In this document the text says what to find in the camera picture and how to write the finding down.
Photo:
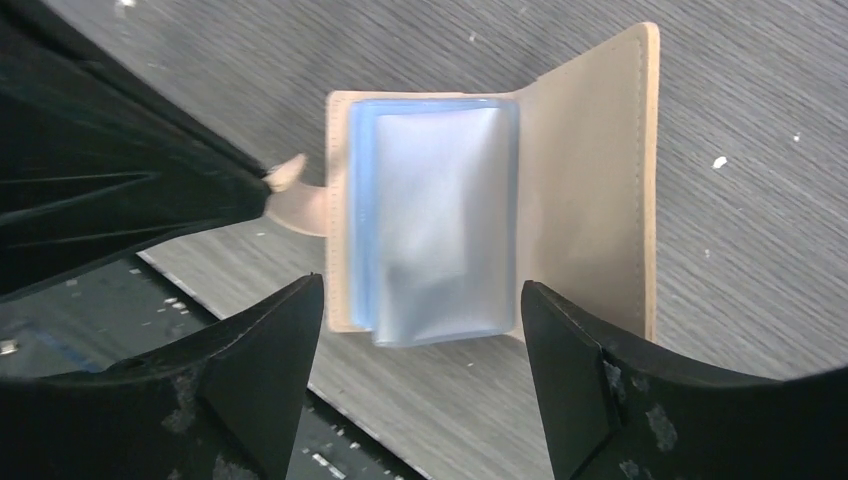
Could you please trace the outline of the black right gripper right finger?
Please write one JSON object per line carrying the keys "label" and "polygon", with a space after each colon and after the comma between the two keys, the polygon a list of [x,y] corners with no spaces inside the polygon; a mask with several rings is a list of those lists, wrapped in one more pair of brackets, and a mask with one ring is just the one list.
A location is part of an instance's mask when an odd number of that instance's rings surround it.
{"label": "black right gripper right finger", "polygon": [[843,479],[847,371],[775,380],[603,321],[546,285],[521,295],[558,479]]}

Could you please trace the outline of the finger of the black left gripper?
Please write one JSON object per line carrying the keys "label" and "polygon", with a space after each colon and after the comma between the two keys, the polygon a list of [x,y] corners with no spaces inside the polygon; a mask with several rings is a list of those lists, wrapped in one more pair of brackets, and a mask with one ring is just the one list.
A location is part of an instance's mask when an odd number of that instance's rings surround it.
{"label": "finger of the black left gripper", "polygon": [[261,216],[264,167],[44,1],[1,5],[1,297]]}

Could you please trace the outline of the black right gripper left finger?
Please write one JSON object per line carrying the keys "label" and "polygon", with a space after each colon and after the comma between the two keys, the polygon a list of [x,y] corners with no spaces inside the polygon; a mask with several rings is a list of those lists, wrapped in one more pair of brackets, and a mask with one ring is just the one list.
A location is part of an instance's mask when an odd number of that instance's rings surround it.
{"label": "black right gripper left finger", "polygon": [[99,373],[1,382],[5,479],[282,479],[324,308],[318,274]]}

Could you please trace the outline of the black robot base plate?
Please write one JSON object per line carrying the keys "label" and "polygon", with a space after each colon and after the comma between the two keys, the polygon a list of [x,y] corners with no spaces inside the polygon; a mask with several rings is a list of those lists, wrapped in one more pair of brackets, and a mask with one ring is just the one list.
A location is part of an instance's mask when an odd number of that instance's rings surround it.
{"label": "black robot base plate", "polygon": [[[1,382],[99,373],[219,321],[141,260],[1,307]],[[416,471],[308,387],[282,479],[413,479]]]}

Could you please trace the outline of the beige leather card holder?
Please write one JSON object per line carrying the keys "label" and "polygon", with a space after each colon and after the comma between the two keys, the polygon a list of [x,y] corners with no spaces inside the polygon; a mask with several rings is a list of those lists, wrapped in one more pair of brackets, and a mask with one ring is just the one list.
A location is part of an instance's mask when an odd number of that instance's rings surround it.
{"label": "beige leather card holder", "polygon": [[522,338],[524,282],[650,340],[660,32],[635,24],[502,93],[336,90],[326,179],[265,213],[325,241],[325,319],[384,347]]}

